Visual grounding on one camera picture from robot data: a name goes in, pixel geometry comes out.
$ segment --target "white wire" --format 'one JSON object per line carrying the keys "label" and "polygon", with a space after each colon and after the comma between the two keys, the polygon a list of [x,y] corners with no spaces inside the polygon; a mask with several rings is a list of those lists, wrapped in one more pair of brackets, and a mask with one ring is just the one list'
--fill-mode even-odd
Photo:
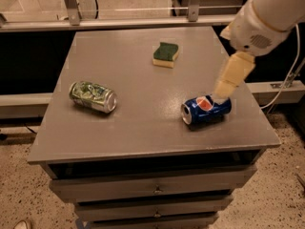
{"label": "white wire", "polygon": [[299,36],[299,29],[298,29],[298,25],[297,25],[297,24],[295,25],[295,28],[296,28],[296,39],[297,39],[297,40],[296,40],[296,41],[297,41],[297,51],[296,51],[295,62],[294,62],[294,64],[292,65],[292,67],[290,68],[289,72],[287,73],[286,78],[285,78],[285,80],[283,81],[283,83],[282,83],[282,85],[281,85],[281,87],[280,87],[280,89],[279,89],[277,95],[274,97],[274,99],[273,99],[270,103],[266,104],[265,106],[260,107],[260,109],[262,109],[262,110],[263,110],[263,109],[266,109],[266,108],[269,107],[270,105],[274,104],[274,102],[277,100],[277,98],[279,97],[279,95],[282,93],[282,91],[283,91],[283,89],[284,89],[284,87],[285,87],[285,85],[286,85],[286,82],[287,82],[287,80],[288,80],[288,78],[289,78],[289,76],[290,76],[292,70],[293,70],[294,67],[295,67],[295,64],[296,64],[296,62],[297,62],[297,59],[298,59],[298,57],[299,57],[299,52],[300,52],[300,36]]}

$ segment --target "drawer handle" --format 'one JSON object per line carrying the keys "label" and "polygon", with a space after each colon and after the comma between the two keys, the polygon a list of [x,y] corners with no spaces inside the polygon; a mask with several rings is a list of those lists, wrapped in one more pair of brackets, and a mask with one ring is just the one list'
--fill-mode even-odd
{"label": "drawer handle", "polygon": [[154,216],[155,218],[160,218],[160,217],[162,217],[161,214],[160,214],[158,211],[156,211],[156,212],[154,213],[153,216]]}
{"label": "drawer handle", "polygon": [[161,190],[160,187],[157,185],[157,186],[155,187],[155,190],[153,191],[153,193],[154,193],[155,195],[160,195],[160,194],[163,193],[163,190]]}

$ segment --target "green can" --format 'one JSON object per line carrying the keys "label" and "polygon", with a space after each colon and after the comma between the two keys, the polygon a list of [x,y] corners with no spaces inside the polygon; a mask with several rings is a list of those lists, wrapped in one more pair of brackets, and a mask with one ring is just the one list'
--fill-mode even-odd
{"label": "green can", "polygon": [[74,82],[69,96],[75,104],[104,113],[113,111],[117,103],[117,96],[112,89],[87,81]]}

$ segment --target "terrazzo floor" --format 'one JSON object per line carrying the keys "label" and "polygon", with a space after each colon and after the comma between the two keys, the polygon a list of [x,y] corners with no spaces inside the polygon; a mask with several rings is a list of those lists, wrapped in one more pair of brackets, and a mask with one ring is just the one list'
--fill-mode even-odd
{"label": "terrazzo floor", "polygon": [[[304,190],[295,177],[305,177],[304,137],[288,114],[268,116],[282,141],[256,163],[257,172],[209,229],[305,228]],[[39,124],[29,126],[39,130]],[[27,163],[35,134],[26,127],[0,126],[0,228],[12,229],[19,219],[30,219],[33,229],[80,229],[70,204],[49,189],[50,178]]]}

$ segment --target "sponge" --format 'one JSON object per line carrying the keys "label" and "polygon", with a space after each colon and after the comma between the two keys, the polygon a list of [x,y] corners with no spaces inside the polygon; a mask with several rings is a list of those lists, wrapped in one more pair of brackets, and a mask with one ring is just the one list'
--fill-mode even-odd
{"label": "sponge", "polygon": [[152,62],[156,66],[173,68],[173,62],[178,55],[178,45],[160,42],[160,47],[153,53]]}

